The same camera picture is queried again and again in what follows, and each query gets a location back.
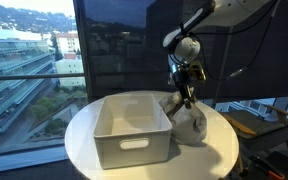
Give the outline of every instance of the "white plastic bin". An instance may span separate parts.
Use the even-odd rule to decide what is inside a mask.
[[[103,169],[165,161],[172,125],[151,95],[104,98],[94,130]]]

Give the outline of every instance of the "bin handle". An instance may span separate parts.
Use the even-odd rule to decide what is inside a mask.
[[[147,138],[123,140],[120,142],[122,150],[142,149],[148,147],[150,140]]]

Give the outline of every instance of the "cable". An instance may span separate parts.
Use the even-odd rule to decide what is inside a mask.
[[[173,61],[173,63],[175,63],[176,65],[180,65],[180,66],[183,66],[183,63],[181,63],[177,58],[176,58],[176,56],[174,55],[174,54],[169,54],[169,57],[170,57],[170,59]]]
[[[243,67],[243,68],[241,68],[241,69],[239,69],[239,70],[237,70],[237,71],[234,71],[233,73],[231,73],[231,74],[230,74],[229,76],[227,76],[226,78],[221,78],[221,79],[215,78],[215,77],[210,73],[210,71],[208,70],[208,67],[207,67],[207,64],[206,64],[206,60],[205,60],[205,53],[204,53],[204,48],[203,48],[202,41],[201,41],[201,39],[200,39],[196,34],[191,33],[191,35],[193,35],[193,36],[199,41],[199,43],[200,43],[200,45],[201,45],[201,51],[202,51],[202,56],[203,56],[204,67],[205,67],[205,71],[207,72],[207,74],[208,74],[212,79],[214,79],[214,80],[217,80],[217,81],[225,81],[225,80],[228,80],[228,79],[232,79],[232,78],[240,75],[241,73],[243,73],[243,72],[246,71],[247,69],[249,69],[249,68],[253,65],[253,63],[255,62],[255,59],[257,58],[257,56],[258,56],[258,54],[259,54],[259,52],[260,52],[260,50],[261,50],[261,47],[262,47],[262,45],[263,45],[264,39],[265,39],[265,37],[266,37],[266,34],[267,34],[267,32],[268,32],[268,29],[269,29],[269,27],[270,27],[270,24],[271,24],[271,22],[272,22],[272,19],[273,19],[273,18],[270,17],[270,19],[269,19],[269,21],[268,21],[268,23],[267,23],[267,25],[266,25],[265,31],[264,31],[264,33],[263,33],[261,42],[260,42],[260,44],[259,44],[259,46],[258,46],[258,48],[257,48],[257,50],[256,50],[256,52],[255,52],[255,55],[253,56],[253,58],[252,58],[252,60],[251,60],[251,62],[250,62],[247,66],[245,66],[245,67]]]
[[[202,44],[202,41],[201,41],[201,39],[199,38],[199,37],[197,37],[195,34],[193,34],[194,35],[194,37],[197,39],[197,41],[200,43],[200,45],[201,45],[201,51],[202,51],[202,56],[203,56],[203,63],[204,63],[204,67],[205,67],[205,71],[207,72],[207,74],[212,78],[212,79],[214,79],[214,80],[216,80],[216,81],[224,81],[224,80],[226,80],[226,79],[219,79],[219,78],[215,78],[211,73],[210,73],[210,71],[208,70],[208,67],[207,67],[207,65],[206,65],[206,58],[205,58],[205,52],[204,52],[204,47],[203,47],[203,44]]]
[[[219,33],[219,32],[200,32],[200,33],[195,33],[195,35],[234,35],[234,34],[239,34],[241,32],[247,31],[251,28],[253,28],[254,26],[256,26],[260,21],[262,21],[264,19],[264,17],[273,9],[273,7],[275,6],[275,4],[278,2],[278,0],[275,0],[275,2],[272,3],[272,5],[270,6],[270,8],[268,8],[268,10],[264,13],[264,15],[259,18],[254,24],[250,25],[249,27],[246,27],[244,29],[235,31],[235,32],[227,32],[227,33]]]

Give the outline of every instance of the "white round table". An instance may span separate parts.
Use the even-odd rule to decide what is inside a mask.
[[[151,93],[157,100],[170,93]],[[103,103],[97,100],[72,119],[65,133],[65,149],[73,165],[92,180],[217,180],[225,177],[235,165],[239,145],[231,125],[214,109],[197,102],[196,106],[207,118],[207,136],[197,146],[178,145],[171,140],[169,158],[166,162],[103,170],[101,168],[93,131],[96,118]]]

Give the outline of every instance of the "apartment building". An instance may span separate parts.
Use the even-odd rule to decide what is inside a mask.
[[[55,65],[59,74],[83,73],[82,59],[62,59],[56,61]],[[59,82],[61,87],[66,88],[85,86],[84,77],[59,78]]]
[[[77,32],[56,34],[56,41],[58,49],[63,54],[81,49]]]

